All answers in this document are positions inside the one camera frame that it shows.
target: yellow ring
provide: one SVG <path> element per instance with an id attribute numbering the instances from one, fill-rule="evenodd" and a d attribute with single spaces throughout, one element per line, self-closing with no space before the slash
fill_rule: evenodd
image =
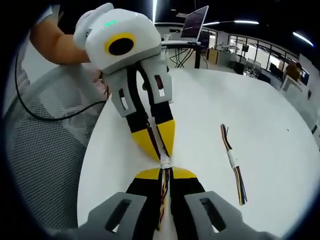
<path id="1" fill-rule="evenodd" d="M 132 41 L 133 41 L 133 47 L 132 47 L 132 48 L 134 48 L 135 45 L 136 45 L 136 38 L 135 38 L 135 36 L 134 36 L 132 33 L 124 32 L 124 33 L 117 34 L 117 35 L 114 35 L 114 36 L 110 37 L 110 38 L 108 39 L 108 41 L 106 41 L 106 42 L 104 43 L 104 51 L 105 51 L 107 54 L 113 55 L 113 54 L 111 54 L 111 53 L 109 52 L 109 47 L 110 47 L 110 45 L 111 45 L 114 41 L 119 40 L 119 39 L 130 39 L 130 40 L 132 40 Z"/>

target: ceiling light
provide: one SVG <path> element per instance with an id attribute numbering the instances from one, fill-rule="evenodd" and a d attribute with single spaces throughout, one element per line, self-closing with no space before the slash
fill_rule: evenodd
<path id="1" fill-rule="evenodd" d="M 219 21 L 208 22 L 208 23 L 203 24 L 203 26 L 215 25 L 215 24 L 219 24 L 219 23 L 220 23 Z"/>
<path id="2" fill-rule="evenodd" d="M 247 21 L 247 20 L 234 20 L 237 24 L 259 24 L 257 21 Z"/>
<path id="3" fill-rule="evenodd" d="M 315 47 L 312 42 L 310 42 L 308 39 L 306 39 L 304 36 L 301 36 L 300 34 L 293 32 L 293 35 L 300 38 L 301 40 L 305 41 L 307 44 L 311 45 L 312 47 Z"/>
<path id="4" fill-rule="evenodd" d="M 152 22 L 153 23 L 156 22 L 157 3 L 158 3 L 158 0 L 153 0 L 153 3 L 152 3 Z"/>

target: person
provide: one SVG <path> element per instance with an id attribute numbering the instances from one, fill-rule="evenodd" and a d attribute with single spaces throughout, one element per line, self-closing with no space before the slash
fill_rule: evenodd
<path id="1" fill-rule="evenodd" d="M 54 64 L 82 64 L 90 61 L 86 52 L 78 49 L 74 44 L 73 35 L 64 34 L 61 31 L 57 25 L 57 21 L 53 19 L 52 14 L 52 8 L 49 6 L 31 28 L 18 50 L 17 59 L 13 61 L 5 88 L 2 116 L 6 114 L 15 99 L 17 99 L 16 76 L 20 94 L 23 94 L 30 85 L 27 72 L 22 68 L 22 61 L 25 57 L 28 39 L 45 59 Z M 97 84 L 98 76 L 99 74 L 97 73 L 95 79 L 93 79 L 95 84 Z"/>
<path id="2" fill-rule="evenodd" d="M 284 78 L 288 75 L 290 78 L 298 82 L 301 78 L 302 66 L 300 62 L 292 62 L 286 68 L 284 72 Z"/>

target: green led light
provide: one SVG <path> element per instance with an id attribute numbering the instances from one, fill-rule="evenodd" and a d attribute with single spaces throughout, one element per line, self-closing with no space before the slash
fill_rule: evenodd
<path id="1" fill-rule="evenodd" d="M 113 21 L 110 21 L 110 22 L 107 22 L 106 24 L 104 24 L 106 27 L 114 24 L 116 22 L 116 20 L 113 20 Z"/>

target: gray mesh chair back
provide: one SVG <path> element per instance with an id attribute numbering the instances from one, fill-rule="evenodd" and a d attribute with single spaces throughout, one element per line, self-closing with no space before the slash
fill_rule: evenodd
<path id="1" fill-rule="evenodd" d="M 58 66 L 22 94 L 28 109 L 61 118 L 103 100 L 81 65 Z M 62 121 L 30 116 L 17 99 L 4 117 L 6 153 L 17 187 L 35 219 L 48 230 L 77 224 L 83 158 L 104 104 Z"/>

